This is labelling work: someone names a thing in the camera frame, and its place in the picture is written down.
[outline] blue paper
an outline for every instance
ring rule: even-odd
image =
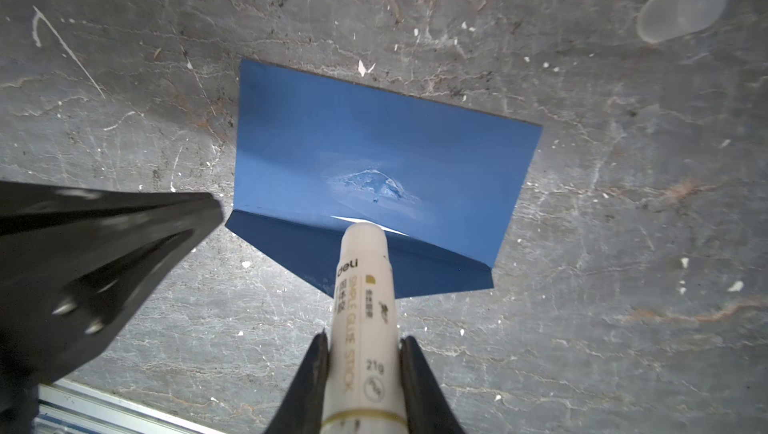
[[[243,60],[226,226],[332,295],[353,218],[387,232],[397,297],[493,287],[539,126]]]

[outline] white speck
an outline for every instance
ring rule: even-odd
[[[739,293],[744,288],[744,283],[740,280],[736,281],[733,286],[728,288],[730,293]]]
[[[67,54],[69,54],[72,57],[72,59],[80,66],[80,69],[83,70],[85,75],[87,75],[88,78],[91,79],[91,83],[96,87],[96,90],[101,94],[101,97],[106,98],[107,96],[104,95],[104,93],[101,91],[101,88],[98,86],[98,84],[96,84],[96,81],[94,81],[91,75],[88,74],[88,71],[85,70],[85,67],[83,67],[83,65],[80,63],[78,58],[75,57],[74,52],[72,52],[72,50],[69,48],[67,43],[64,42],[64,40],[62,39],[62,36],[58,34],[58,31],[54,29],[53,25],[45,18],[43,13],[40,12],[40,10],[37,7],[33,6],[32,8],[34,9],[34,17],[32,18],[32,40],[34,41],[34,45],[38,46],[39,48],[43,46],[43,44],[40,43],[40,37],[38,36],[38,23],[40,22],[40,19],[42,19],[43,22],[45,22],[45,24],[47,24],[50,27],[51,31],[56,36],[56,38],[58,38],[58,41],[62,44],[62,47],[67,52]]]

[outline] glue stick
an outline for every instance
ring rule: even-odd
[[[349,226],[333,296],[321,434],[408,434],[392,266],[384,231]]]

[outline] deli logo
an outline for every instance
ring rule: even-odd
[[[336,277],[340,276],[342,272],[347,272],[348,269],[357,267],[357,259],[351,260],[339,268],[339,272],[336,273]]]

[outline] glue stick cap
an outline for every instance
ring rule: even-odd
[[[638,15],[638,36],[661,42],[712,26],[727,0],[649,0]]]
[[[341,258],[363,252],[388,255],[384,230],[372,222],[358,222],[346,228],[341,238]]]

